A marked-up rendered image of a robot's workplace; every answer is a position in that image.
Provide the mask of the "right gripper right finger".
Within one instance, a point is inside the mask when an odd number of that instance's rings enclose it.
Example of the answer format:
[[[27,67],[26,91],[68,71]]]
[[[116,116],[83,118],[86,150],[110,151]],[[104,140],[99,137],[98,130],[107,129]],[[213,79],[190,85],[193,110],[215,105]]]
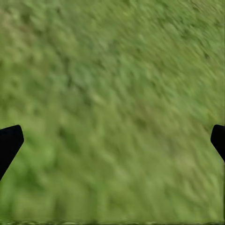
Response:
[[[218,124],[215,125],[210,140],[225,161],[225,127]]]

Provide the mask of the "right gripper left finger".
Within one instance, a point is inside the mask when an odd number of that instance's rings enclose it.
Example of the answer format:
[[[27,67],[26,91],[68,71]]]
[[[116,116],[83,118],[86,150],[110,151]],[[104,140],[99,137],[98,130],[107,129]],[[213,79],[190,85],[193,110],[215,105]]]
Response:
[[[0,130],[0,180],[24,143],[20,125]]]

